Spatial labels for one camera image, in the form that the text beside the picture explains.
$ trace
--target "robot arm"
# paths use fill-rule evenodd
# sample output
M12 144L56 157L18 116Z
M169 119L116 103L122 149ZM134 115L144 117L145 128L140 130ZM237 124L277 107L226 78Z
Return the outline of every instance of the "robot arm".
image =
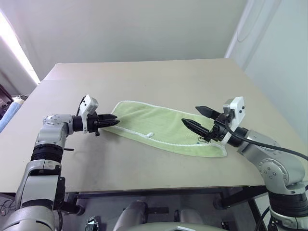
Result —
M307 182L303 181L305 176L303 165L295 156L272 149L284 150L279 148L273 139L239 127L245 113L243 98L228 100L223 106L224 113L205 106L197 106L196 109L202 115L214 120L211 131L189 119L182 119L184 125L207 142L215 140L237 147L238 152L256 166L269 191L270 213L275 226L280 230L307 230L308 201L305 194ZM257 145L258 143L267 144L265 146L272 145L272 148L261 147Z
M98 115L96 99L85 96L76 116L50 115L43 120L31 161L27 164L16 193L16 209L3 227L4 231L53 231L52 210L61 209L65 178L61 177L61 160L65 141L74 131L95 132L119 121L112 114Z

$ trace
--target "black cable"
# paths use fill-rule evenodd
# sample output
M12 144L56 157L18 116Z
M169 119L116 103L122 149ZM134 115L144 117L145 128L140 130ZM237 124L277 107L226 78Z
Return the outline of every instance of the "black cable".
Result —
M7 202L11 201L10 205L9 206L6 206L5 204ZM4 201L3 204L0 205L0 215L1 216L6 216L10 211L15 211L16 210L16 207L15 205L12 205L15 201L14 200L11 200L11 199L8 199L6 201Z
M58 209L58 215L59 215L59 231L61 231L62 226L63 226L63 217L62 217L61 210L59 210L59 209Z
M254 145L257 145L257 146L260 146L260 147L264 147L264 148L270 148L270 149L274 149L274 150L278 150L278 151L282 151L282 152L286 152L286 153L290 153L290 154L293 154L293 155L297 155L299 157L302 157L304 158L305 160L308 160L308 156L306 155L303 155L301 153L298 153L296 151L292 151L290 149L286 149L286 148L282 148L282 147L277 147L277 146L273 146L273 145L269 145L269 144L265 144L265 143L260 143L260 142L257 142L257 141L252 141L252 140L249 140L249 139L246 139L242 136L239 136L238 134L234 133L231 128L229 127L228 125L228 120L225 120L225 127L226 127L226 130L233 136L235 136L236 138L238 139L241 139L242 141L245 141L247 143L251 143L251 144L254 144Z
M274 221L274 218L273 218L273 216L271 216L269 224L268 224L268 231L273 231L274 230L275 225L273 224L273 221Z
M255 230L254 231L258 231L258 229L259 229L259 227L260 227L260 225L261 225L261 223L262 223L262 221L263 221L263 219L264 219L264 217L265 217L265 215L269 212L269 209L270 207L268 207L267 209L265 209L265 211L262 213L262 215L261 215L261 217L259 218L259 220L258 220L258 222L257 222L257 224L256 224L256 227L255 227Z

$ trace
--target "blue object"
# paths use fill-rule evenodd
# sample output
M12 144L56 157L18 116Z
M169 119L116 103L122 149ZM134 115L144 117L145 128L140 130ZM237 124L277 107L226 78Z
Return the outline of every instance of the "blue object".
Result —
M6 111L2 119L0 120L0 132L5 128L5 126L10 122L10 120L13 118L13 116L16 114L16 112L21 107L21 104L13 102L9 106L9 109Z

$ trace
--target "table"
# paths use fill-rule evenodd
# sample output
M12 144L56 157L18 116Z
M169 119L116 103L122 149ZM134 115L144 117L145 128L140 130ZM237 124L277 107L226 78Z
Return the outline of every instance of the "table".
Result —
M222 112L227 99L244 96L243 127L307 153L283 116L231 59L57 64L0 133L0 192L17 190L42 119L53 113L74 115L86 94L98 100L98 114L111 112L122 100L195 114L195 105ZM264 185L253 164L229 145L227 157L191 157L102 130L99 137L74 133L66 147L75 149L65 151L62 160L67 192Z

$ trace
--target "green towel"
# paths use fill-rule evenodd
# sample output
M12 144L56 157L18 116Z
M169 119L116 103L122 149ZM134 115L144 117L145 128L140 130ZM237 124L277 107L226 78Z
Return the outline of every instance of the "green towel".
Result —
M178 154L203 157L227 155L220 142L199 142L199 136L181 121L182 118L192 119L211 129L213 120L204 116L135 101L119 102L112 114L118 116L120 123L104 130L117 135Z

